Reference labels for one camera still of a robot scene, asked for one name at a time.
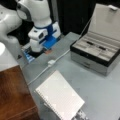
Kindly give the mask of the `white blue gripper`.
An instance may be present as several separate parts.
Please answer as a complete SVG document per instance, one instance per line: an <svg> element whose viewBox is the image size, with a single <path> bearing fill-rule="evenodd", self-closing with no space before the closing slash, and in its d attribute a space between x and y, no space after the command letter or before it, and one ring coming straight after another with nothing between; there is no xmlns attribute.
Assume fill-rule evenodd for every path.
<svg viewBox="0 0 120 120"><path fill-rule="evenodd" d="M30 46L33 52L39 53L43 48L50 49L61 35L57 22L43 28L33 27L28 33Z"/></svg>

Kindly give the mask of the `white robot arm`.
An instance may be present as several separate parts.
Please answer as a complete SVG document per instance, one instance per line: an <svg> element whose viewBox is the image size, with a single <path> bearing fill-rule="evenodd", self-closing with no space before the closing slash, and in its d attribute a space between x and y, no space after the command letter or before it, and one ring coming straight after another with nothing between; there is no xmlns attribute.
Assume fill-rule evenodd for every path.
<svg viewBox="0 0 120 120"><path fill-rule="evenodd" d="M18 0L17 13L34 26L28 33L31 50L39 53L42 49L49 50L61 35L58 22L52 22L47 0Z"/></svg>

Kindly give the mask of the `white second robot base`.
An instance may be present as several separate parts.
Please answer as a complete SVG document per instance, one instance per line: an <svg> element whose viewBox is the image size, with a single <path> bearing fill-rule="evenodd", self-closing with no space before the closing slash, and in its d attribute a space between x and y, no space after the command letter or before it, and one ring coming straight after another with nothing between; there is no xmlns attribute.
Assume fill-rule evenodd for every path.
<svg viewBox="0 0 120 120"><path fill-rule="evenodd" d="M22 58L20 43L10 32L19 28L22 20L15 10L8 9L0 4L0 42L4 43L16 60Z"/></svg>

